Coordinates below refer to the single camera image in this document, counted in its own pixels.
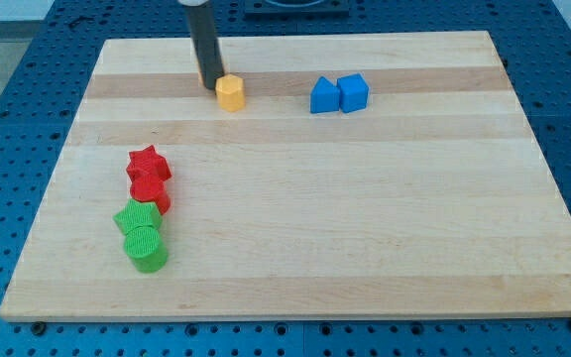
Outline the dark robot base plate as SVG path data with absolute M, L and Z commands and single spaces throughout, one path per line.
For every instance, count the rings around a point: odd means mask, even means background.
M 307 15 L 348 15 L 350 0 L 243 0 L 244 15 L 266 16 L 307 16 Z

